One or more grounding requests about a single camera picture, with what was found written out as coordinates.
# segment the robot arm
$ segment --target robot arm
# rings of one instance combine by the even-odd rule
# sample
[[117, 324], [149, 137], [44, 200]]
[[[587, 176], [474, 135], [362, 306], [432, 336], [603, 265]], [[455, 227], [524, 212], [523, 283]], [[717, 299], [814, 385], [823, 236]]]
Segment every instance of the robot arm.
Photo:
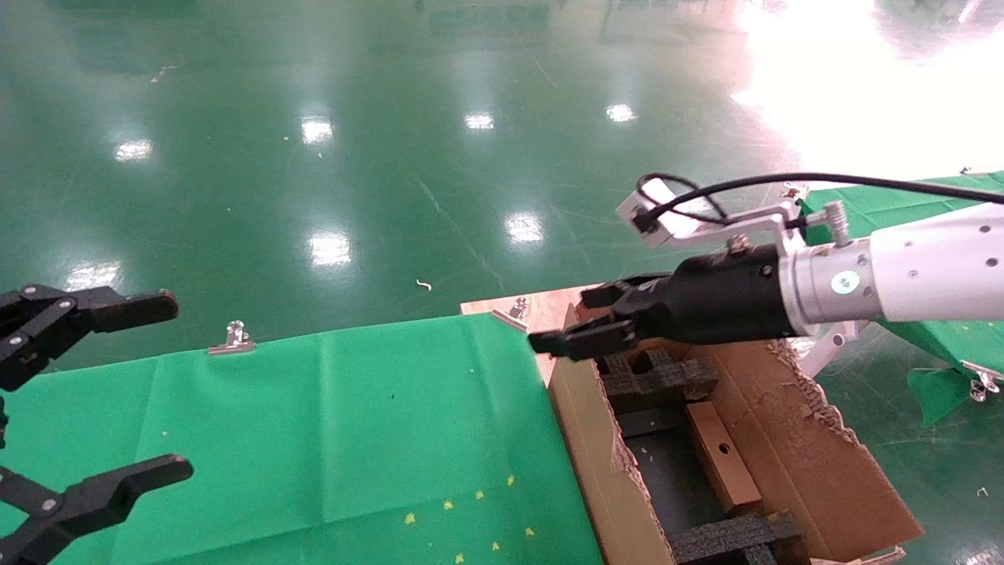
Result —
[[[562, 332], [532, 334], [535, 351], [586, 359], [656, 337], [719, 344], [813, 335], [830, 322], [1004, 320], [999, 204], [850, 239], [838, 202], [804, 221], [793, 203], [783, 202], [732, 216], [724, 226], [668, 212], [645, 231], [635, 218], [673, 198], [660, 180], [646, 184], [645, 193], [633, 193], [617, 212], [651, 247], [729, 241], [729, 250], [688, 258], [673, 273], [583, 292], [584, 306], [609, 307], [609, 314]], [[834, 243], [806, 246], [798, 226], [824, 223]], [[753, 231], [771, 232], [774, 242], [743, 245]]]

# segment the green epoxy floor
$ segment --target green epoxy floor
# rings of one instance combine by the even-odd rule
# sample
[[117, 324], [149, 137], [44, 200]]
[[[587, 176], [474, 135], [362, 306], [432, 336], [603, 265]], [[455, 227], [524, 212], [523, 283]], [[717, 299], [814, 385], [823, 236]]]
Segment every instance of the green epoxy floor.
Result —
[[[0, 2], [0, 288], [176, 293], [67, 369], [670, 269], [612, 212], [645, 172], [1004, 168], [1002, 4]], [[933, 361], [866, 338], [820, 379], [928, 530], [908, 562], [1004, 563], [1004, 403], [922, 431]]]

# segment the cardboard flap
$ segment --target cardboard flap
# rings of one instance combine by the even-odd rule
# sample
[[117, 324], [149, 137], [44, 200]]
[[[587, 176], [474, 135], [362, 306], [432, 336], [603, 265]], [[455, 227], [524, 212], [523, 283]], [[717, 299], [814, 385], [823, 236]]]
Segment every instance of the cardboard flap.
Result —
[[786, 342], [696, 346], [711, 401], [763, 496], [805, 528], [810, 557], [851, 561], [923, 535], [900, 495]]
[[[569, 308], [565, 327], [574, 323]], [[595, 365], [559, 359], [548, 394], [607, 565], [676, 563]]]

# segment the green fabric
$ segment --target green fabric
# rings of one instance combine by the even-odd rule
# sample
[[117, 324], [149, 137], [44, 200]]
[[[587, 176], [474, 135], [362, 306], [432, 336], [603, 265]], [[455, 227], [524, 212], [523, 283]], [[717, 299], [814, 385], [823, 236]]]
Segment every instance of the green fabric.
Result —
[[[526, 338], [488, 315], [43, 375], [7, 399], [0, 461], [50, 488], [166, 453], [196, 470], [59, 564], [602, 562]], [[0, 530], [21, 519], [4, 506]]]
[[[1004, 172], [990, 175], [932, 179], [932, 182], [1004, 191]], [[896, 190], [854, 186], [809, 192], [802, 211], [819, 210], [826, 202], [842, 200], [850, 222], [850, 235], [864, 237], [876, 229], [917, 221], [978, 203]], [[806, 231], [811, 245], [830, 241], [825, 226]], [[924, 411], [925, 426], [932, 426], [960, 405], [969, 395], [969, 377], [962, 361], [1004, 372], [1004, 324], [988, 322], [880, 323], [889, 331], [948, 362], [954, 370], [913, 374], [911, 388]]]
[[930, 428], [969, 398], [969, 379], [956, 369], [913, 369], [907, 385], [921, 403], [922, 426]]

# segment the wire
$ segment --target wire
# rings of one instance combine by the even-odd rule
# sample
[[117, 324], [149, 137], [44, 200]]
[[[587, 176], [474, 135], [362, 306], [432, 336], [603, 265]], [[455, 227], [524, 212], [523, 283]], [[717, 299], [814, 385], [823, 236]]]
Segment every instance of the wire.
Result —
[[760, 184], [769, 184], [775, 182], [787, 182], [787, 181], [790, 182], [823, 181], [823, 182], [839, 182], [847, 184], [860, 184], [865, 186], [874, 186], [878, 188], [889, 188], [893, 190], [917, 192], [921, 194], [933, 194], [937, 196], [947, 196], [950, 198], [962, 198], [965, 200], [974, 200], [977, 202], [992, 202], [995, 204], [1004, 204], [1004, 194], [1002, 193], [986, 192], [983, 190], [973, 190], [969, 188], [959, 188], [955, 186], [946, 186], [942, 184], [934, 184], [928, 182], [897, 181], [892, 179], [859, 177], [857, 175], [843, 175], [835, 173], [777, 173], [773, 175], [761, 175], [757, 177], [735, 179], [691, 190], [686, 194], [677, 196], [676, 198], [674, 198], [669, 202], [656, 206], [655, 208], [649, 210], [645, 214], [639, 214], [639, 216], [636, 218], [636, 225], [638, 225], [641, 229], [643, 229], [643, 231], [650, 231], [655, 226], [656, 220], [659, 218], [659, 216], [665, 214], [666, 212], [674, 212], [676, 214], [688, 215], [676, 210], [676, 207], [683, 204], [684, 202], [689, 202], [696, 198], [710, 199], [710, 196], [712, 194], [718, 194], [719, 192], [725, 192], [736, 188], [742, 188], [746, 186], [756, 186]]
[[[690, 180], [690, 179], [688, 179], [686, 177], [678, 177], [676, 175], [667, 175], [666, 173], [649, 173], [647, 175], [642, 175], [642, 177], [640, 177], [638, 179], [638, 181], [635, 183], [635, 191], [638, 192], [639, 194], [641, 194], [642, 197], [645, 198], [646, 200], [648, 200], [649, 202], [652, 202], [653, 204], [655, 204], [656, 208], [659, 208], [662, 204], [659, 201], [657, 201], [655, 198], [653, 198], [652, 196], [649, 196], [649, 194], [646, 193], [645, 189], [643, 188], [646, 184], [649, 183], [649, 181], [655, 180], [655, 179], [659, 179], [661, 181], [667, 181], [667, 182], [672, 182], [672, 183], [676, 183], [676, 184], [679, 184], [679, 185], [683, 185], [683, 186], [687, 187], [688, 189], [690, 189], [690, 192], [688, 192], [688, 194], [692, 194], [696, 190], [701, 190], [701, 186], [699, 184], [697, 184], [696, 182], [694, 182], [694, 181], [692, 181], [692, 180]], [[673, 212], [676, 213], [676, 214], [680, 214], [681, 216], [687, 216], [688, 218], [694, 218], [696, 220], [701, 220], [701, 221], [710, 222], [710, 223], [717, 223], [719, 225], [728, 225], [728, 224], [732, 223], [731, 220], [729, 220], [729, 214], [727, 214], [725, 212], [725, 208], [723, 208], [721, 204], [719, 204], [717, 201], [715, 201], [714, 198], [712, 198], [711, 196], [705, 196], [705, 200], [707, 200], [708, 203], [710, 203], [711, 206], [713, 208], [715, 208], [715, 211], [718, 212], [718, 216], [719, 216], [718, 218], [713, 218], [713, 217], [710, 217], [710, 216], [705, 216], [703, 214], [697, 214], [697, 213], [693, 213], [693, 212], [683, 212], [683, 211], [680, 211], [680, 210], [673, 210]]]

